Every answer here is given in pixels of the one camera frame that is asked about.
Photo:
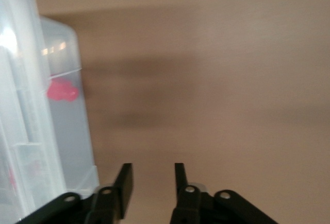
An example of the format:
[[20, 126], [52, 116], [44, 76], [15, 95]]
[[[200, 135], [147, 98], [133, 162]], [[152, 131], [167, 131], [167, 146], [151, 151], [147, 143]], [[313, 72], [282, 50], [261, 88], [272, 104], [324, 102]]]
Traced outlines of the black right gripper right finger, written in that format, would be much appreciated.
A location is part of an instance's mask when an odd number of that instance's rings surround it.
[[211, 196], [189, 184], [183, 163], [175, 163], [174, 168], [177, 202], [170, 223], [277, 223], [232, 190], [221, 190]]

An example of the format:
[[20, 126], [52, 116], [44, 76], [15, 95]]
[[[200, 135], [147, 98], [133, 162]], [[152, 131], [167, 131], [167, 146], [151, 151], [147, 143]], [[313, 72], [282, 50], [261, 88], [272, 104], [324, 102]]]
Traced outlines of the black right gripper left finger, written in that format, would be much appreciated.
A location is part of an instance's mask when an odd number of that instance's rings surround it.
[[98, 186], [86, 199], [68, 192], [40, 207], [18, 223], [119, 223], [133, 192], [133, 165], [122, 165], [114, 183]]

